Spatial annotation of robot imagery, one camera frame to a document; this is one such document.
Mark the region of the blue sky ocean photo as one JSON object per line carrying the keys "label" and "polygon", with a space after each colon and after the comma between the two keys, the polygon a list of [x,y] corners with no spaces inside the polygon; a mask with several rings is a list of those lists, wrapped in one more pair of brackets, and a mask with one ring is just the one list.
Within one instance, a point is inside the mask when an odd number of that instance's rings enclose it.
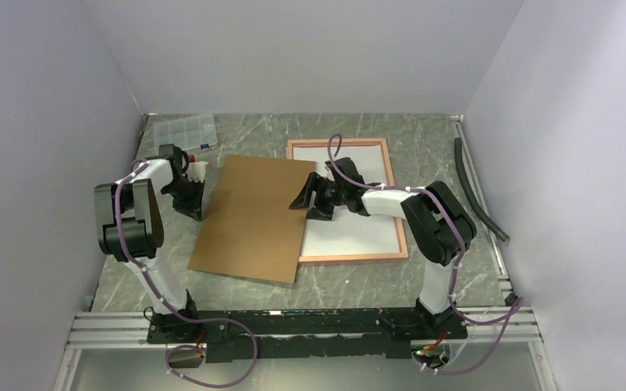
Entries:
{"label": "blue sky ocean photo", "polygon": [[[349,157],[364,182],[394,182],[386,143],[379,139],[347,139],[336,157]],[[308,220],[299,260],[302,262],[366,261],[406,258],[402,222],[389,216],[363,217],[346,206],[336,207],[331,221]]]}

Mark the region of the brown backing board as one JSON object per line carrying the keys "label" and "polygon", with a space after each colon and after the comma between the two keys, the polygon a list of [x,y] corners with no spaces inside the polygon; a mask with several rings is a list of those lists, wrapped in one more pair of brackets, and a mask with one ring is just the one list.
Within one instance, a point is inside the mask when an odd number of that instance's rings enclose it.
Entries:
{"label": "brown backing board", "polygon": [[188,269],[293,283],[306,213],[289,206],[315,168],[307,160],[228,156]]}

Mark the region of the aluminium extrusion rail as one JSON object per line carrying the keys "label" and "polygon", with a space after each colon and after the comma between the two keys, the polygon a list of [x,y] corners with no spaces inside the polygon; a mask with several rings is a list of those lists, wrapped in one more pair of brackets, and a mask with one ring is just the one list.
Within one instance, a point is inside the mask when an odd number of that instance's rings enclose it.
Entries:
{"label": "aluminium extrusion rail", "polygon": [[[172,349],[176,343],[151,343],[150,322],[140,312],[82,312],[76,314],[64,346],[66,350],[55,382],[55,390],[70,390],[73,374],[85,349]],[[543,337],[530,306],[522,307],[510,320],[500,340],[523,343],[529,349],[536,378],[543,390],[557,390],[558,384],[546,353]]]}

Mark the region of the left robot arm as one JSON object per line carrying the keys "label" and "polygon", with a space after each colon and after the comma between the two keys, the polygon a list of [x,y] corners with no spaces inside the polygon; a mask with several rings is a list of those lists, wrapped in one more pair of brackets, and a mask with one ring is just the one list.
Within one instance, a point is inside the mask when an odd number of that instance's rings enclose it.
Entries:
{"label": "left robot arm", "polygon": [[161,253],[165,241],[158,196],[171,196],[175,212],[200,222],[207,162],[174,144],[137,159],[123,178],[95,187],[97,240],[101,251],[127,266],[152,300],[152,323],[168,326],[182,342],[194,340],[201,320],[194,300]]}

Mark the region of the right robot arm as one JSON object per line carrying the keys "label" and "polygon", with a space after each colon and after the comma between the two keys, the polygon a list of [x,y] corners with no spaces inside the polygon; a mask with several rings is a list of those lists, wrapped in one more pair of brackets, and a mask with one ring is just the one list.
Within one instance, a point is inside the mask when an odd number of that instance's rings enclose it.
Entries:
{"label": "right robot arm", "polygon": [[427,187],[398,187],[366,183],[352,159],[325,163],[327,175],[308,175],[291,209],[306,210],[309,220],[330,221],[345,206],[363,217],[388,216],[408,224],[425,258],[425,274],[417,299],[424,309],[416,316],[420,334],[434,338],[454,314],[457,270],[477,228],[450,188],[440,181]]}

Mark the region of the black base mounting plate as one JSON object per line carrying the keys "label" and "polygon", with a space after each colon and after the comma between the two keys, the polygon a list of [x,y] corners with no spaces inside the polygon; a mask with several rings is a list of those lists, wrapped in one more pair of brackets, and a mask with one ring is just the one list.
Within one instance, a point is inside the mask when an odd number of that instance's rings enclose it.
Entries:
{"label": "black base mounting plate", "polygon": [[198,310],[197,323],[156,327],[151,343],[206,347],[209,363],[265,358],[381,355],[410,358],[421,342],[464,340],[459,316],[438,319],[414,307],[317,310]]}

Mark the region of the clear plastic organizer box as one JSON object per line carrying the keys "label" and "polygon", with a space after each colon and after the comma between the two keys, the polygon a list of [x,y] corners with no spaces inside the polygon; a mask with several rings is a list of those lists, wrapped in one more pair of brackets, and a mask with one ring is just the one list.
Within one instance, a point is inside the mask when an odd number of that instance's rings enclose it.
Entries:
{"label": "clear plastic organizer box", "polygon": [[155,153],[165,144],[174,144],[184,151],[209,150],[218,145],[217,126],[212,114],[156,121],[152,125],[152,136]]}

